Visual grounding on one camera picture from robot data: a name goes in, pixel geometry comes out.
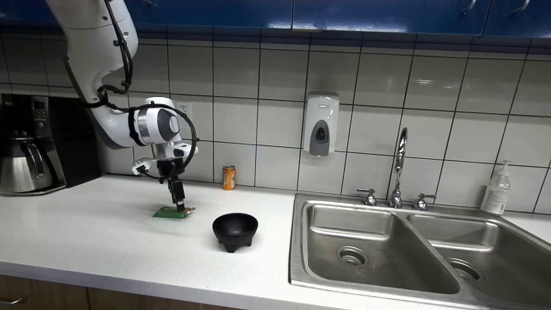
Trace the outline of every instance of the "stainless steel sink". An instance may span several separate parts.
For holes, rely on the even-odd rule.
[[[358,202],[296,195],[291,284],[463,308],[551,308],[551,245],[536,236],[473,209]]]

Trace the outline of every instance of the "hand sanitizer bottle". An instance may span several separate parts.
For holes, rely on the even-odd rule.
[[[501,169],[495,173],[490,184],[486,186],[486,193],[480,205],[482,211],[495,215],[502,215],[505,211],[505,205],[507,204],[507,198],[511,190],[509,171],[507,171],[509,163],[510,161],[503,161]]]

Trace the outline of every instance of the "wall-mounted soap dispenser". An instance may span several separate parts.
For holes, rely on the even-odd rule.
[[[335,151],[339,95],[327,92],[308,94],[302,148],[316,156],[327,156]]]

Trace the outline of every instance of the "backsplash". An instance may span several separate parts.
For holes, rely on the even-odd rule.
[[[402,197],[478,207],[497,164],[510,165],[507,210],[551,213],[551,41],[377,33],[219,30],[141,34],[128,96],[119,106],[165,96],[185,104],[199,152],[184,179],[357,195],[394,186],[400,128],[409,140]],[[62,36],[4,31],[0,92],[75,96]],[[121,71],[104,79],[119,84]],[[336,151],[301,151],[308,92],[341,100]],[[182,126],[183,136],[189,130]],[[103,170],[132,174],[149,147],[100,146]]]

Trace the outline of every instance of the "white countertop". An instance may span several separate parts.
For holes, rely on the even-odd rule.
[[[317,290],[288,282],[293,191],[187,182],[184,220],[152,218],[172,205],[166,185],[104,176],[35,197],[0,197],[0,274],[243,309],[450,309]],[[212,222],[258,219],[252,247],[225,252]],[[551,216],[505,218],[551,242]]]

